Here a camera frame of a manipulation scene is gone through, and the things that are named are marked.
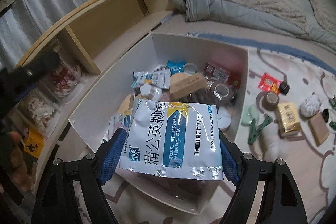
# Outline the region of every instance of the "bed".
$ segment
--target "bed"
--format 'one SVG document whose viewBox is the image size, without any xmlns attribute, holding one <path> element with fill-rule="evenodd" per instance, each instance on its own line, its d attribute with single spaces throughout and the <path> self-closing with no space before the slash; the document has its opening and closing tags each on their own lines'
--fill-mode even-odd
<svg viewBox="0 0 336 224">
<path fill-rule="evenodd" d="M 336 0 L 169 0 L 185 20 L 212 20 L 336 50 Z"/>
</svg>

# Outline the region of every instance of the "green object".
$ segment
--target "green object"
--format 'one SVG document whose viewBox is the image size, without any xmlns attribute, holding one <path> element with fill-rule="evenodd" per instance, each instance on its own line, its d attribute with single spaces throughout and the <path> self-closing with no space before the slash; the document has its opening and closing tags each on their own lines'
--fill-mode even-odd
<svg viewBox="0 0 336 224">
<path fill-rule="evenodd" d="M 256 120 L 252 119 L 252 122 L 250 124 L 248 144 L 253 144 L 256 141 L 256 139 L 260 136 L 263 128 L 269 125 L 271 122 L 273 122 L 273 118 L 271 116 L 267 116 L 263 121 L 263 123 L 256 127 Z"/>
<path fill-rule="evenodd" d="M 334 96 L 333 99 L 329 99 L 329 103 L 330 103 L 332 109 L 333 109 L 333 110 L 336 110 L 336 98 L 335 98 L 335 96 Z"/>
<path fill-rule="evenodd" d="M 250 115 L 252 119 L 255 119 L 255 122 L 258 123 L 259 121 L 259 111 L 257 109 L 257 106 L 255 104 L 252 104 L 249 109 Z"/>
<path fill-rule="evenodd" d="M 242 114 L 241 124 L 248 127 L 252 122 L 252 117 L 250 114 L 250 106 L 244 106 Z"/>
<path fill-rule="evenodd" d="M 336 130 L 336 122 L 330 122 L 329 125 L 333 130 Z"/>
<path fill-rule="evenodd" d="M 255 123 L 258 123 L 259 112 L 255 104 L 244 106 L 243 108 L 243 117 L 241 119 L 241 124 L 243 126 L 250 126 L 252 120 L 255 119 Z"/>
</svg>

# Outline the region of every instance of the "blue stripe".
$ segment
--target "blue stripe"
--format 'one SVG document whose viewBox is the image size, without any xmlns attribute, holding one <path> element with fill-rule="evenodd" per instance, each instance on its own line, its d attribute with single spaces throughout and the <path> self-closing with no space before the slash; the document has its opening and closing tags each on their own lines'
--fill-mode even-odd
<svg viewBox="0 0 336 224">
<path fill-rule="evenodd" d="M 186 118 L 177 110 L 167 119 L 162 165 L 182 168 Z"/>
<path fill-rule="evenodd" d="M 289 54 L 291 56 L 300 58 L 301 60 L 309 61 L 310 63 L 318 67 L 321 67 L 331 72 L 332 74 L 336 75 L 336 70 L 330 67 L 328 64 L 324 63 L 322 60 L 318 59 L 312 54 L 298 50 L 296 48 L 292 48 L 290 46 L 259 42 L 253 39 L 226 37 L 224 35 L 212 34 L 212 33 L 191 33 L 190 35 L 197 36 L 197 37 L 204 37 L 204 38 L 208 38 L 212 40 L 218 40 L 221 42 L 227 42 L 227 43 L 231 43 L 231 44 L 235 44 L 239 46 L 249 46 L 249 47 L 259 48 L 262 50 L 270 50 L 270 51 Z"/>
</svg>

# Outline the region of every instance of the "cardboard box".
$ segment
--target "cardboard box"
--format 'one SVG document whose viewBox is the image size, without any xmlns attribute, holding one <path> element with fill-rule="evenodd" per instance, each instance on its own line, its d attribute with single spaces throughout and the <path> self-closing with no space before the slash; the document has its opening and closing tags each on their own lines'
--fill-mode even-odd
<svg viewBox="0 0 336 224">
<path fill-rule="evenodd" d="M 127 95 L 132 93 L 133 71 L 153 71 L 157 65 L 166 64 L 169 60 L 186 60 L 196 64 L 199 70 L 207 62 L 213 62 L 241 75 L 232 122 L 226 134 L 230 141 L 235 140 L 247 88 L 248 50 L 198 37 L 149 34 L 102 75 L 69 118 L 73 128 L 94 152 L 102 144 L 101 129 L 112 115 L 117 114 Z M 116 172 L 152 198 L 194 215 L 201 214 L 217 187 L 217 182 L 208 181 L 197 198 L 180 200 L 164 187 L 135 172 L 120 169 Z"/>
<path fill-rule="evenodd" d="M 329 129 L 321 112 L 317 113 L 308 121 L 309 128 L 314 136 L 317 146 L 320 146 L 329 137 Z"/>
</svg>

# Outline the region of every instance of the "blue packet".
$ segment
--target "blue packet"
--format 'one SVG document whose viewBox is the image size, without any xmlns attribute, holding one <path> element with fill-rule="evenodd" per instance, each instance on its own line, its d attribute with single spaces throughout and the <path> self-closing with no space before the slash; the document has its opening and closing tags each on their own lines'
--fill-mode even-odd
<svg viewBox="0 0 336 224">
<path fill-rule="evenodd" d="M 185 65 L 185 61 L 179 62 L 179 63 L 174 63 L 172 61 L 168 61 L 167 63 L 167 69 L 170 69 L 170 74 L 176 74 L 179 72 L 183 72 L 184 71 L 184 65 Z"/>
</svg>

